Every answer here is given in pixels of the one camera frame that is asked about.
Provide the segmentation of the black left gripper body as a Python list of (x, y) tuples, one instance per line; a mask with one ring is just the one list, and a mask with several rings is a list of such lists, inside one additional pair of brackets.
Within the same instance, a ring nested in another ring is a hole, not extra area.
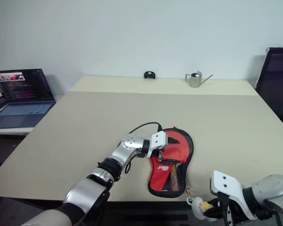
[(158, 150), (158, 162), (160, 162), (160, 163), (166, 163), (166, 159), (164, 159), (164, 157), (163, 157), (164, 151), (165, 151), (165, 148), (164, 148), (164, 147), (163, 147), (163, 148), (160, 148), (160, 149)]

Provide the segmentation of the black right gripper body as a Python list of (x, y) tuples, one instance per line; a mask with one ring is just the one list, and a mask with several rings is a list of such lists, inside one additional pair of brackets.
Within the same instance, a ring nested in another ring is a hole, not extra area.
[(226, 226), (243, 224), (244, 214), (238, 204), (231, 201), (226, 194), (219, 194), (217, 197), (217, 219), (223, 219)]

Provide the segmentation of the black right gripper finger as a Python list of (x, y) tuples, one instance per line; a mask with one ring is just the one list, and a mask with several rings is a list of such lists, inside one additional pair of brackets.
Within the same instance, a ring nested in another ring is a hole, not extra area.
[(221, 216), (221, 208), (218, 206), (218, 202), (217, 198), (204, 202), (204, 216)]

